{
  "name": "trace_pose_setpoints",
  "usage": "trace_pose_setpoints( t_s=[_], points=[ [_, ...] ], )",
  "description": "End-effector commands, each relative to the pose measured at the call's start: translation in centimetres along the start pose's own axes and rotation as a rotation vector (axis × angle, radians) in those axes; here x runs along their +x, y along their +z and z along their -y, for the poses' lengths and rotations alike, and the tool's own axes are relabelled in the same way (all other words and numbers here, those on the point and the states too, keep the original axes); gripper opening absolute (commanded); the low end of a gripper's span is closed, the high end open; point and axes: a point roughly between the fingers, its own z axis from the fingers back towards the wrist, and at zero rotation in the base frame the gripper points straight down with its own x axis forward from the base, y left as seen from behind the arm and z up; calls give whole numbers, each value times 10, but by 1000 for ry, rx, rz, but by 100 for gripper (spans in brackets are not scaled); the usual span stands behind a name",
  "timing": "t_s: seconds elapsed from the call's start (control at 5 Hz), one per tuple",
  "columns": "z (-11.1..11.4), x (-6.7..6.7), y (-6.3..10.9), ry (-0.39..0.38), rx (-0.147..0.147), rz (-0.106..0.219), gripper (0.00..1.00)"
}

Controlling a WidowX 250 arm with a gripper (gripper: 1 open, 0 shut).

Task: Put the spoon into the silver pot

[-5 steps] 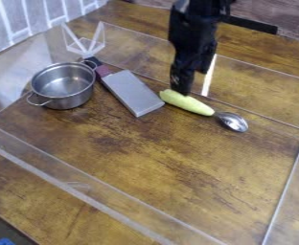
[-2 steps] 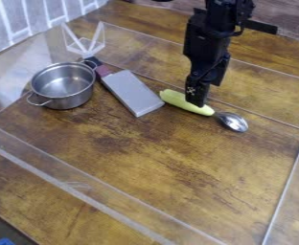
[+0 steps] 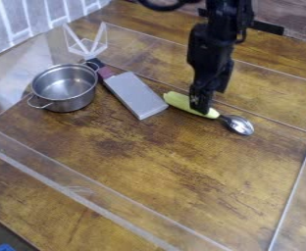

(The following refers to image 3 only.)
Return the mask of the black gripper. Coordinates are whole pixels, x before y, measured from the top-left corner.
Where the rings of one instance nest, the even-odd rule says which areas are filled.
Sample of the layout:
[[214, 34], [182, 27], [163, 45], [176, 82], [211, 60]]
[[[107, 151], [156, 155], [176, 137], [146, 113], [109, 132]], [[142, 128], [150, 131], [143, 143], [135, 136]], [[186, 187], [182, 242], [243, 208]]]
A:
[[190, 32], [187, 63], [194, 69], [190, 87], [190, 108], [206, 115], [213, 104], [214, 91], [223, 92], [230, 80], [234, 62], [234, 39], [221, 38], [209, 25], [197, 24]]

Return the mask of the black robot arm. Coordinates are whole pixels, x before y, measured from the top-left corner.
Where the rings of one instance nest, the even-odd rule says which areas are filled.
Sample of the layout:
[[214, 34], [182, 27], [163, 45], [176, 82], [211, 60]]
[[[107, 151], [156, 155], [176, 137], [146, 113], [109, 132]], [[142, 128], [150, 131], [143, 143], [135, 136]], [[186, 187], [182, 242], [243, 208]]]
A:
[[254, 20], [251, 0], [206, 0], [209, 21], [195, 24], [188, 39], [187, 63], [194, 69], [190, 107], [206, 114], [214, 93], [223, 92], [234, 68], [234, 45], [246, 39]]

